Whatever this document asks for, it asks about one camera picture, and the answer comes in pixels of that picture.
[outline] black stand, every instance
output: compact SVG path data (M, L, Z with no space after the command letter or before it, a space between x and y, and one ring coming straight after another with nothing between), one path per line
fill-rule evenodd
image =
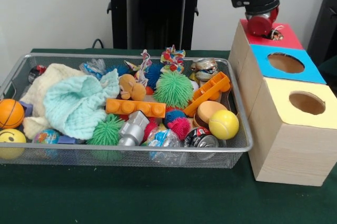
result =
M308 54L316 66L337 55L337 0L323 0Z
M111 0L114 48L191 49L197 0Z

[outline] wooden cube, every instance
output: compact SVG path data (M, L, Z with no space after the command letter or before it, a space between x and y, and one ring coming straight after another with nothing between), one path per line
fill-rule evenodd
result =
M284 48L294 48L302 50L301 42L296 37L289 24L274 23L273 28L282 26L280 32L283 34L283 39L280 41L268 40L267 38L260 38L251 35L248 32L247 20L240 20L237 25L229 62L234 70L237 78L239 78L243 63L246 60L247 53L249 52L250 45L265 45L265 46L277 46Z
M282 41L240 21L229 61L254 137L257 181L320 186L337 161L337 99L288 25Z
M321 186L337 161L336 115L327 85L265 77L249 118L256 180Z
M248 117L264 76L325 84L325 80L305 50L254 45L250 44L252 38L249 37L250 35L245 31L244 25L240 21L233 42L233 52L229 57L229 62L236 72L237 83Z

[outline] wire basket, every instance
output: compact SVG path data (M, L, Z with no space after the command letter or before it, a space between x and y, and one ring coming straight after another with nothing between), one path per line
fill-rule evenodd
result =
M84 54L47 54L31 53L23 56L13 67L0 88L0 96L19 100L29 88L28 74L38 64L49 66L52 63L65 64L74 69L90 59L104 59L106 67L120 65L124 60L136 65L141 64L141 56L84 55ZM190 75L190 66L198 58L185 58L184 73ZM159 63L160 57L151 57ZM237 135L227 141L219 141L218 148L163 148L163 147L126 147L100 146L85 144L37 144L37 143L0 143L0 151L23 153L16 159L0 159L3 164L49 164L49 165L103 165L134 167L184 167L184 168L228 168L237 163L243 152L253 146L252 135L244 112L240 92L234 73L225 59L216 59L218 70L231 80L232 89L223 93L221 103L237 113L240 127Z

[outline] brown plush toy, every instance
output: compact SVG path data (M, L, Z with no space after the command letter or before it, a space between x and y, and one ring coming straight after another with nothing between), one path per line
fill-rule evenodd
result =
M136 79L129 74L120 77L120 88L122 99L132 99L134 101L143 101L146 95L145 87L136 82Z

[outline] light blue cloth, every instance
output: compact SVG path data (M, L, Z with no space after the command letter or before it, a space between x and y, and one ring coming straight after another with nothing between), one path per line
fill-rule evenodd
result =
M103 109L106 99L115 99L119 92L117 70L107 73L100 81L91 75L65 79L46 93L46 118L63 134L89 140L98 123L106 118Z

